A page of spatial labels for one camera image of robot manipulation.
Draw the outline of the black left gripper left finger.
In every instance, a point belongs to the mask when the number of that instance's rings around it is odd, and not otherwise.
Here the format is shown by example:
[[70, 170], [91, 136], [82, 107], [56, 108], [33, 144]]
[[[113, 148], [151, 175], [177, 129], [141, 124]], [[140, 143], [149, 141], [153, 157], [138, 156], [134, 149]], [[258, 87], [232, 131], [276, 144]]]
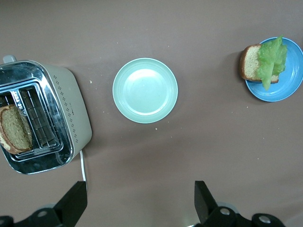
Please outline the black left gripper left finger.
[[11, 216], [1, 216], [2, 227], [74, 227], [88, 204], [87, 184], [78, 181], [52, 208], [36, 210], [26, 219], [15, 222]]

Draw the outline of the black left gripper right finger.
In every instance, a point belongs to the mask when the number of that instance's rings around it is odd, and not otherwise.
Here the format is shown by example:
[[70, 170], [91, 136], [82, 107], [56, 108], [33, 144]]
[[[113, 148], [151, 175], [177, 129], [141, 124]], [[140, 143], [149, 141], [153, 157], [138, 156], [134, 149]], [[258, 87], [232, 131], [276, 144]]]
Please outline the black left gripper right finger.
[[219, 206], [204, 181], [195, 181], [194, 205], [199, 218], [196, 227], [283, 227], [277, 217], [256, 213], [251, 220], [233, 209]]

